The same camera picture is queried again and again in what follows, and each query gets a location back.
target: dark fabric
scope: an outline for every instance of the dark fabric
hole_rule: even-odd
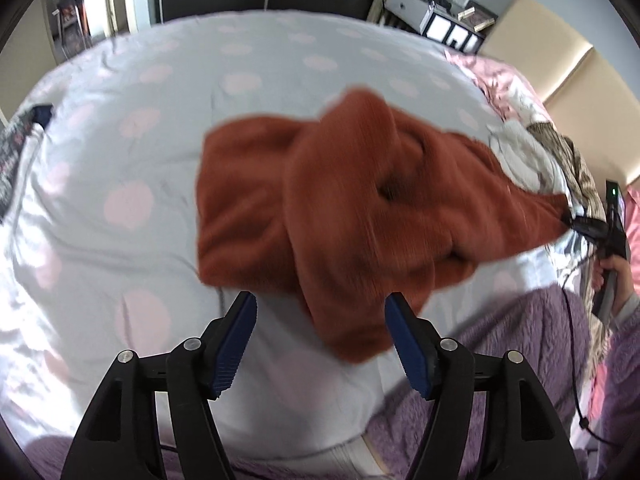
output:
[[[42,476],[42,480],[60,480],[66,456],[71,448],[71,441],[72,439],[68,436],[44,436],[31,442],[24,450],[34,469]],[[166,480],[184,480],[180,459],[175,451],[163,449],[162,461]],[[285,467],[244,460],[232,459],[231,467],[236,480],[350,480],[347,476],[338,474],[302,474]]]
[[[567,292],[574,322],[575,362],[578,384],[587,361],[589,327],[580,298]],[[565,428],[575,411],[572,397],[572,362],[569,320],[559,285],[540,288],[521,296],[508,306],[488,312],[463,330],[457,339],[470,350],[503,356],[519,350],[535,371]],[[484,424],[485,394],[476,394],[460,468],[464,478],[478,462]],[[367,436],[392,475],[401,480],[409,467],[431,416],[433,401],[427,402],[409,389],[389,396],[385,408],[374,416]]]
[[[52,105],[33,107],[11,121],[0,132],[0,222],[4,222],[4,216],[11,207],[20,156],[27,137],[31,135],[31,128],[34,124],[46,128],[51,120],[52,111]]]
[[[606,363],[600,427],[605,439],[623,446],[640,428],[640,308],[636,307],[631,317],[613,333]],[[604,473],[619,452],[611,446],[600,446],[599,474]]]

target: orange towel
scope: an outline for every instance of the orange towel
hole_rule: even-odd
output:
[[[299,295],[320,338],[354,363],[391,346],[389,293],[419,312],[478,263],[566,231],[563,195],[517,188],[484,144],[364,89],[319,121],[215,129],[196,196],[202,282]]]

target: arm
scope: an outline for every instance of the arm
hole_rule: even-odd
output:
[[[640,424],[640,298],[634,291],[631,269],[626,260],[612,256],[594,266],[594,288],[602,286],[597,274],[602,269],[618,272],[618,288],[611,321],[613,335],[607,356],[607,382],[602,405],[602,437],[624,446]],[[598,473],[615,459],[619,449],[600,445]]]

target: bed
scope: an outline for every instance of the bed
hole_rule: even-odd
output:
[[[507,17],[487,53],[498,52]],[[542,92],[546,80],[514,63]],[[442,46],[302,12],[180,20],[105,41],[38,83],[20,110],[49,102],[54,119],[28,139],[1,228],[0,413],[22,449],[74,434],[118,352],[169,351],[230,306],[237,291],[206,287],[195,270],[193,187],[204,134],[249,113],[315,116],[356,84],[482,142],[487,126],[502,124]],[[572,97],[582,95],[560,87],[545,103],[572,136]],[[640,146],[635,153],[637,167],[630,158],[618,166],[621,184],[640,171]],[[434,294],[421,315],[452,335],[527,290],[564,281],[585,251],[569,232],[481,266]],[[578,275],[569,286],[577,290]],[[238,376],[212,404],[228,452],[299,457],[360,435],[404,377],[395,351],[348,365],[322,346],[294,298],[260,295],[258,308]],[[171,444],[163,397],[158,419]]]

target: striped fabric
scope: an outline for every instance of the striped fabric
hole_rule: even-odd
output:
[[[585,215],[604,220],[604,207],[600,201],[595,181],[573,141],[558,133],[553,123],[533,123],[527,127],[527,130],[556,158],[564,173],[572,197],[584,207]],[[594,377],[598,364],[604,360],[609,341],[609,330],[591,313],[594,296],[593,287],[591,286],[592,272],[593,259],[591,258],[586,267],[586,274],[584,274],[584,276],[587,276],[587,280],[582,293],[582,300],[587,311],[591,332],[591,348],[585,374],[586,380]]]

